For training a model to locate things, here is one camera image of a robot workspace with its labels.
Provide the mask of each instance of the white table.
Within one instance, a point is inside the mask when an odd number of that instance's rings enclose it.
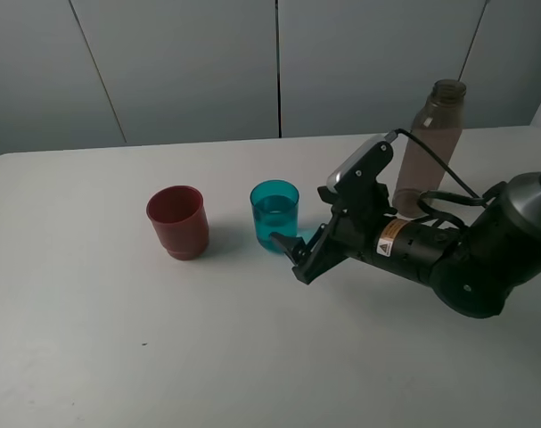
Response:
[[[541,276],[477,321],[354,260],[305,286],[256,242],[255,184],[291,181],[316,226],[316,188],[364,140],[2,156],[0,428],[541,427]],[[465,131],[452,166],[478,192],[539,170],[541,130]],[[145,216],[175,184],[205,197],[192,262]]]

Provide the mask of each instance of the warning label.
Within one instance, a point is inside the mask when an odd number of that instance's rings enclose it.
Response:
[[[395,238],[401,229],[408,225],[408,223],[408,221],[401,220],[400,218],[391,220],[381,232],[379,242],[377,242],[377,254],[389,257],[391,255],[391,251],[393,250],[393,242],[395,241]]]

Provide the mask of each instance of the red cup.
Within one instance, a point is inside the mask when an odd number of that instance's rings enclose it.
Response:
[[[209,223],[202,194],[188,185],[174,185],[153,195],[147,203],[161,245],[171,257],[191,260],[209,245]]]

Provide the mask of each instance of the blue transparent cup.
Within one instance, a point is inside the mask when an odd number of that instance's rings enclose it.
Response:
[[[270,239],[277,232],[296,236],[298,232],[298,189],[282,180],[265,181],[250,194],[256,237],[270,251],[281,252]]]

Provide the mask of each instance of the clear bottle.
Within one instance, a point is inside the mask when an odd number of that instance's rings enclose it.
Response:
[[[447,164],[463,132],[463,106],[466,85],[457,80],[439,80],[427,103],[414,118],[411,132],[426,143]],[[393,206],[399,214],[418,218],[419,195],[436,190],[445,171],[421,147],[408,141],[398,174]]]

